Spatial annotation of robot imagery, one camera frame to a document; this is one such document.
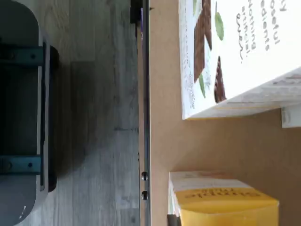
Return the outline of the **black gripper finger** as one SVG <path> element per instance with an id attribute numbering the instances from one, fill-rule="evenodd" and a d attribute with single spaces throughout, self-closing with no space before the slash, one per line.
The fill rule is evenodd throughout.
<path id="1" fill-rule="evenodd" d="M 167 214 L 167 226 L 181 226 L 180 217 L 175 214 Z"/>

